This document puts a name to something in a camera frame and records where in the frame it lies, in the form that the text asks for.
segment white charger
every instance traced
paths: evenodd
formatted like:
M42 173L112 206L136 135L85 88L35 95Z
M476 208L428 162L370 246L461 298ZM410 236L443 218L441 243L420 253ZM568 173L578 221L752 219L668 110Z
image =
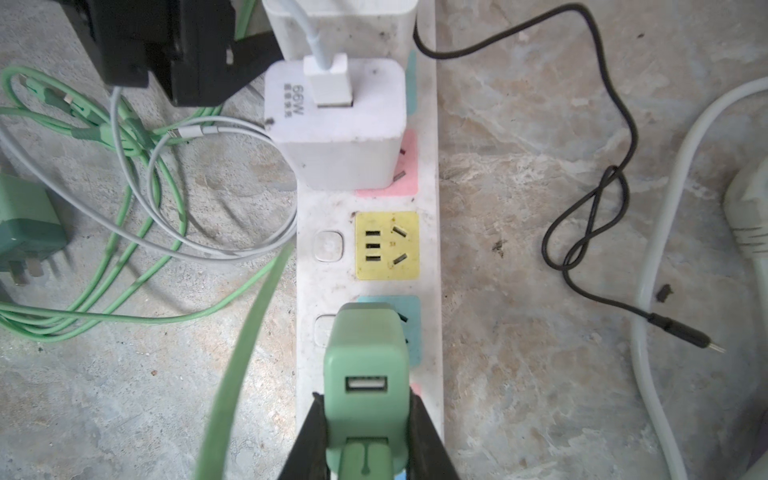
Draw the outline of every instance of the white charger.
M389 58L343 57L353 94L349 107L318 106L312 87L324 79L313 78L310 86L304 62L273 64L264 78L266 130L296 178L315 190L388 187L406 130L406 74ZM338 60L334 56L333 64ZM337 94L317 93L326 99Z

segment floor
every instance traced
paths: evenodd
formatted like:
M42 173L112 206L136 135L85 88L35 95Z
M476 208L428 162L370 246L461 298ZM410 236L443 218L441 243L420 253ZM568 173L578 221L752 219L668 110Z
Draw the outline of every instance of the floor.
M586 3L641 145L627 169L627 216L593 242L574 277L630 300L687 129L719 94L768 72L768 8L763 0ZM105 100L58 7L0 4L0 66L39 68ZM440 0L438 46L468 45L556 4ZM599 82L583 22L562 15L469 58L443 62L438 80L445 444L461 476L667 478L634 384L626 316L573 294L539 253L549 223L621 159L628 143ZM156 85L129 98L151 125L183 115ZM260 101L242 91L225 111L258 118ZM3 121L78 196L115 213L122 180L108 152L24 121ZM658 280L674 293L656 311L685 319L728 348L717 355L650 333L654 379L691 478L738 478L768 408L761 387L766 334L753 273L720 206L739 168L768 154L767 127L768 95L741 102L714 125L694 162ZM183 161L173 167L186 187L193 238L244 247L290 209L293 175L275 151L251 139L197 142L174 153ZM605 205L615 210L616 197ZM57 207L71 244L30 286L11 287L0 276L16 302L65 306L100 259L94 252L101 252L105 231L61 202ZM141 220L132 219L132 226ZM564 225L556 253L584 224L581 213ZM138 255L118 287L154 260L152 253ZM172 262L119 313L203 309L259 266L212 270ZM227 478L275 478L293 443L294 283L291 264L241 397ZM189 478L253 295L208 319L164 327L102 324L63 343L38 345L0 332L0 476Z

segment usb slot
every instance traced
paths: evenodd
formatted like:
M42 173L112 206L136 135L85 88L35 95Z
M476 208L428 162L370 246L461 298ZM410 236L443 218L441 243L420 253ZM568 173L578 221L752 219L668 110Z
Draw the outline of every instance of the usb slot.
M347 392L386 392L385 376L348 376Z

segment metal pin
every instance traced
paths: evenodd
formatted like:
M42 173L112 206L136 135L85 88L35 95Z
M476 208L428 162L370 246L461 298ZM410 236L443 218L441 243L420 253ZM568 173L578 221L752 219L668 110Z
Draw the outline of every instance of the metal pin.
M38 258L28 258L26 260L27 262L27 271L30 275L34 277L43 276L43 266L40 263L40 259Z
M24 265L21 262L8 262L11 278L16 286L24 286L27 280L24 278Z
M718 353L725 353L725 349L722 346L717 345L716 343L710 342L710 344L707 345L707 348L710 348Z

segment blue outlet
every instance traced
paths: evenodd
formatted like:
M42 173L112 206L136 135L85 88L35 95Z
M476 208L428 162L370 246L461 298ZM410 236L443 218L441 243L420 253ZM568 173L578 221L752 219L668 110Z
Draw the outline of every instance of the blue outlet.
M406 335L406 346L411 367L422 362L422 302L414 295L361 296L358 302L386 302L400 314L402 331Z

